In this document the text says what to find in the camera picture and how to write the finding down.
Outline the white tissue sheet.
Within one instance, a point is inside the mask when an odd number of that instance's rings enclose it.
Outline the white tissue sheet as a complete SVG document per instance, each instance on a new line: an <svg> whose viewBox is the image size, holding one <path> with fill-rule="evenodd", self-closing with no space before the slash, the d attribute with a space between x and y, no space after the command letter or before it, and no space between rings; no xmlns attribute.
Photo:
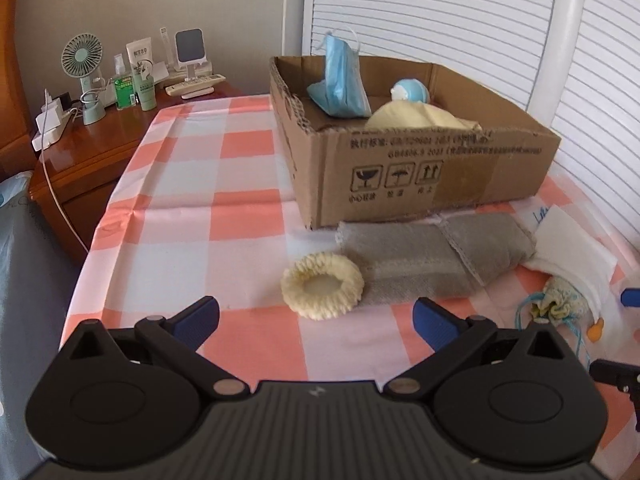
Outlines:
<svg viewBox="0 0 640 480"><path fill-rule="evenodd" d="M585 298L592 318L599 321L617 260L569 214L551 207L534 233L536 248L526 269L557 276Z"/></svg>

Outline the grey sachet pouch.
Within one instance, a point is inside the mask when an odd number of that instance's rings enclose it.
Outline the grey sachet pouch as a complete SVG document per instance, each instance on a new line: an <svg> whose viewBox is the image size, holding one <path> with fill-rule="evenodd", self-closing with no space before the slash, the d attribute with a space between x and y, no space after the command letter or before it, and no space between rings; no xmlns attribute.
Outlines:
<svg viewBox="0 0 640 480"><path fill-rule="evenodd" d="M364 306L469 297L480 289L437 224L342 222L336 242L362 275Z"/></svg>
<svg viewBox="0 0 640 480"><path fill-rule="evenodd" d="M438 227L475 287L485 287L533 257L536 238L510 214L460 214Z"/></svg>

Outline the yellow lens cleaning cloth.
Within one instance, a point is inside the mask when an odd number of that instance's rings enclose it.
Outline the yellow lens cleaning cloth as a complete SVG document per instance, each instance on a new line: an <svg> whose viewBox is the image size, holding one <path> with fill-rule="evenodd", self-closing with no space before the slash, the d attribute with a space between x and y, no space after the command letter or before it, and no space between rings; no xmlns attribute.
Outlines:
<svg viewBox="0 0 640 480"><path fill-rule="evenodd" d="M448 128L480 131L478 122L457 118L437 106L422 102L390 101L366 122L368 129Z"/></svg>

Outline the blue white plush toy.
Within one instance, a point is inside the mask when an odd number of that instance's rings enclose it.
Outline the blue white plush toy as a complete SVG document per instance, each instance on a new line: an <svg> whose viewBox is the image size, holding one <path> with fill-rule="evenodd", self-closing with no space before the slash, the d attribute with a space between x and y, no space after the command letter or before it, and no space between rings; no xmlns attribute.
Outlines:
<svg viewBox="0 0 640 480"><path fill-rule="evenodd" d="M401 79L390 89L393 101L409 101L428 104L431 101L427 86L419 79Z"/></svg>

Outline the blue disposable face mask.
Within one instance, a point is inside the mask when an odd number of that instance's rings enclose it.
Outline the blue disposable face mask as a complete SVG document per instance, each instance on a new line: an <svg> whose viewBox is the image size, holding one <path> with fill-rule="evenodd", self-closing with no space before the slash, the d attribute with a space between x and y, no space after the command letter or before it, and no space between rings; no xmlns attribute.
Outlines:
<svg viewBox="0 0 640 480"><path fill-rule="evenodd" d="M356 49L332 30L324 35L324 75L307 87L307 93L331 117L369 118L372 110L360 74L360 43L356 32L349 31L356 40Z"/></svg>

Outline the brown cardboard box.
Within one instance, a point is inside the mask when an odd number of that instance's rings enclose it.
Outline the brown cardboard box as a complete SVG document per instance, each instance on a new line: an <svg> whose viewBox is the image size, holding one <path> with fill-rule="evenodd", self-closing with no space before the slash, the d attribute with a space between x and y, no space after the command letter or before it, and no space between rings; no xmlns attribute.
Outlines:
<svg viewBox="0 0 640 480"><path fill-rule="evenodd" d="M323 70L321 56L270 61L272 106L308 229L522 200L538 192L561 143L474 80L446 66L399 58L361 58L372 110L390 102L397 81L417 79L437 108L469 119L474 128L372 129L362 118L334 118L307 92Z"/></svg>

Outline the wooden bedside cabinet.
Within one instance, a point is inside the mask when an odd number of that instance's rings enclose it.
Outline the wooden bedside cabinet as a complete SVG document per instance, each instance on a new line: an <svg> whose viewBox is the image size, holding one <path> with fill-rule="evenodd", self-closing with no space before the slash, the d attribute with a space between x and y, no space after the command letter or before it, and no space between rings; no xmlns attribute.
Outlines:
<svg viewBox="0 0 640 480"><path fill-rule="evenodd" d="M137 106L110 108L88 126L69 122L61 140L38 162L29 196L73 260L85 260L114 188L157 113L183 100L160 90L156 102L148 112Z"/></svg>

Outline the wooden bed headboard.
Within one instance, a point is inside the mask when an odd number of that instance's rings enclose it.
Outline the wooden bed headboard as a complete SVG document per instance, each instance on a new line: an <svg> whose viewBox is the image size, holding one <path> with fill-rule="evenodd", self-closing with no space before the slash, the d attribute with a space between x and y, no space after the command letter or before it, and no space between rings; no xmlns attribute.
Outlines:
<svg viewBox="0 0 640 480"><path fill-rule="evenodd" d="M1 180L35 168L32 118L23 88L15 47L17 0L0 4L0 164Z"/></svg>

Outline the white remote control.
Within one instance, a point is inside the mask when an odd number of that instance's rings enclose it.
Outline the white remote control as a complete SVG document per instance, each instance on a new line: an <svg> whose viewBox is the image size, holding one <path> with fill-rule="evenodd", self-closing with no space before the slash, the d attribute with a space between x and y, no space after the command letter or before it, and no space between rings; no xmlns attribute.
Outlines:
<svg viewBox="0 0 640 480"><path fill-rule="evenodd" d="M191 99L192 96L204 96L204 94L212 93L216 84L226 80L227 78L221 74L196 77L167 86L165 93L172 98L178 96L183 99Z"/></svg>

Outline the green spray bottle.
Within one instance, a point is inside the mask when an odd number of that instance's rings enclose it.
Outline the green spray bottle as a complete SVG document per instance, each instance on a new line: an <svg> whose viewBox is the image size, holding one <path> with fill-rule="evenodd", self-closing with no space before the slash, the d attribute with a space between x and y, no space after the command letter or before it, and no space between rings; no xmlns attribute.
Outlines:
<svg viewBox="0 0 640 480"><path fill-rule="evenodd" d="M118 110L136 105L134 82L121 53L114 56L115 76L113 78L116 107Z"/></svg>

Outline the green tube bottle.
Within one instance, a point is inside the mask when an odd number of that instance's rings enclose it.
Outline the green tube bottle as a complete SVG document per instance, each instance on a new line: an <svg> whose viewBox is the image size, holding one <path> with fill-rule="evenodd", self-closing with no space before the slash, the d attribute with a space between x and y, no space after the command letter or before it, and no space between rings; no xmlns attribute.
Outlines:
<svg viewBox="0 0 640 480"><path fill-rule="evenodd" d="M145 58L132 66L134 91L138 97L140 107L144 112L154 110L154 108L157 107L152 69L153 63Z"/></svg>

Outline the white power strip charger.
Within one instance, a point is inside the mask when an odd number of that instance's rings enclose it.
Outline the white power strip charger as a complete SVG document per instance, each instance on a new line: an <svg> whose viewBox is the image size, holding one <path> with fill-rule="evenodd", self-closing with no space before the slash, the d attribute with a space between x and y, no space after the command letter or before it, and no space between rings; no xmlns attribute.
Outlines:
<svg viewBox="0 0 640 480"><path fill-rule="evenodd" d="M36 153L58 143L74 114L73 108L64 110L61 99L53 99L48 90L43 94L44 103L36 117L37 132L32 138L32 148Z"/></svg>

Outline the white tube skincare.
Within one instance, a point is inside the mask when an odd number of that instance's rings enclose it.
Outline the white tube skincare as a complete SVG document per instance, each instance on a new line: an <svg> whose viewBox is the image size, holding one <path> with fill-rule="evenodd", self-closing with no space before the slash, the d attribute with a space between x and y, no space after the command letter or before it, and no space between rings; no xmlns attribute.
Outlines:
<svg viewBox="0 0 640 480"><path fill-rule="evenodd" d="M126 51L131 73L140 75L142 79L151 77L154 65L152 39L146 37L128 42Z"/></svg>

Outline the phone stand with screen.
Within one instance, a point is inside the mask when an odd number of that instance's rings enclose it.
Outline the phone stand with screen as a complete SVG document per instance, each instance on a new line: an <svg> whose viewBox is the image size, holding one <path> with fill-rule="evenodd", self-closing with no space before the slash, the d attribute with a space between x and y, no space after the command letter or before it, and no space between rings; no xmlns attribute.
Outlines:
<svg viewBox="0 0 640 480"><path fill-rule="evenodd" d="M208 62L204 32L200 28L178 30L175 48L178 66L186 69L186 81L198 79L198 68Z"/></svg>

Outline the green mini desk fan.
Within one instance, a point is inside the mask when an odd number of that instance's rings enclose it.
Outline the green mini desk fan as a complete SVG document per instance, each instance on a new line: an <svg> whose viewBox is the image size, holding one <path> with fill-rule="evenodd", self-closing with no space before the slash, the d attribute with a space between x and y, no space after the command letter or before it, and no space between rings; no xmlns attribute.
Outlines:
<svg viewBox="0 0 640 480"><path fill-rule="evenodd" d="M100 68L103 58L102 42L90 32L73 36L61 53L61 66L67 76L78 79L81 88L80 102L82 121L85 126L99 122L105 116L100 93L104 80L93 75Z"/></svg>

